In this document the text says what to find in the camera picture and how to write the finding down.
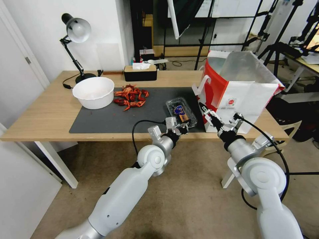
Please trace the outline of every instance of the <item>lamp base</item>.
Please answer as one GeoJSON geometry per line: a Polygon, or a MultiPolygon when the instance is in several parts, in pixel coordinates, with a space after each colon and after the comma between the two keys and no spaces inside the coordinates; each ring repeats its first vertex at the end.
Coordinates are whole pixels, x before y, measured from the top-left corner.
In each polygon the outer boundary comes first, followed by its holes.
{"type": "Polygon", "coordinates": [[[91,78],[91,77],[96,77],[96,75],[92,74],[92,73],[85,73],[84,76],[79,75],[76,79],[75,79],[75,83],[79,83],[82,80],[85,80],[87,78],[91,78]]]}

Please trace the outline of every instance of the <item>bag handle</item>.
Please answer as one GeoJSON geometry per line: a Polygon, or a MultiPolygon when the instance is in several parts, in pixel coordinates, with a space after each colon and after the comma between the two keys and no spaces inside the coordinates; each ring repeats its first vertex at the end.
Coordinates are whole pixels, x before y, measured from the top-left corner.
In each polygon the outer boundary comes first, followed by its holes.
{"type": "Polygon", "coordinates": [[[193,92],[194,92],[195,95],[199,95],[199,94],[202,92],[202,90],[203,90],[203,88],[204,88],[204,85],[205,85],[205,83],[206,83],[206,81],[207,81],[208,79],[211,80],[211,78],[210,78],[208,75],[205,75],[205,76],[203,77],[203,79],[202,79],[202,81],[201,81],[201,83],[200,83],[200,85],[199,85],[198,88],[196,87],[196,84],[195,84],[195,83],[192,85],[192,90],[193,90],[193,92]]]}

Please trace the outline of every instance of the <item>beige carpet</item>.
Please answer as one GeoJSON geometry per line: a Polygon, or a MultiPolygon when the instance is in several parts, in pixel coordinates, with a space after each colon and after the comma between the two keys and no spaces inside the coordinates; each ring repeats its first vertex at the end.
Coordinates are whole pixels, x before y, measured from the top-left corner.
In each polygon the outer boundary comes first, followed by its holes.
{"type": "MultiPolygon", "coordinates": [[[[291,171],[319,171],[319,151],[311,141],[291,141],[284,155],[291,171]]],[[[131,142],[79,143],[61,156],[79,180],[78,188],[63,183],[32,239],[54,238],[85,220],[105,189],[136,160],[131,142]]],[[[277,154],[269,158],[280,163],[277,154]]],[[[127,220],[107,238],[260,238],[256,211],[243,202],[238,182],[221,188],[227,159],[222,143],[179,142],[166,171],[149,180],[127,220]]],[[[311,239],[319,238],[318,182],[318,176],[291,177],[284,200],[311,239]]],[[[257,198],[248,200],[258,204],[257,198]]]]}

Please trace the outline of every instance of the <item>lamp arm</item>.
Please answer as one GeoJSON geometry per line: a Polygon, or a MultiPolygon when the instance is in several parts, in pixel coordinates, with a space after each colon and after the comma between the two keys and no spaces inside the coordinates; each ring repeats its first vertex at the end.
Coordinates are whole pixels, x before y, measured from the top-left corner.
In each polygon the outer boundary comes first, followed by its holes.
{"type": "Polygon", "coordinates": [[[77,67],[77,69],[80,71],[80,75],[81,76],[84,76],[84,72],[83,72],[83,69],[81,68],[81,64],[76,60],[74,59],[73,55],[71,54],[71,52],[69,51],[67,45],[71,42],[71,40],[67,40],[67,35],[65,37],[63,37],[62,39],[60,39],[60,42],[61,44],[64,46],[66,52],[69,54],[69,56],[71,57],[74,65],[77,67]]]}

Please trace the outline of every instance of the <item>black desk lamp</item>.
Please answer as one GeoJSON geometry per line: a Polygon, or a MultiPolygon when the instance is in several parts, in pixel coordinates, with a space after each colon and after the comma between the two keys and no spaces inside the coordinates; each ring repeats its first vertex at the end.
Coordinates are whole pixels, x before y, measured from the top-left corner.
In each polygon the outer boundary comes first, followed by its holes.
{"type": "Polygon", "coordinates": [[[81,66],[81,64],[74,59],[72,56],[71,52],[67,48],[67,44],[70,42],[75,42],[75,43],[82,43],[85,42],[91,33],[91,26],[90,24],[85,21],[82,18],[73,18],[70,14],[64,13],[62,15],[62,21],[66,25],[66,33],[67,35],[60,39],[60,42],[66,49],[67,53],[70,55],[74,65],[77,67],[77,69],[80,71],[80,75],[75,79],[76,83],[79,83],[81,80],[90,78],[90,77],[95,77],[96,75],[91,74],[91,73],[84,73],[84,69],[81,66]]]}

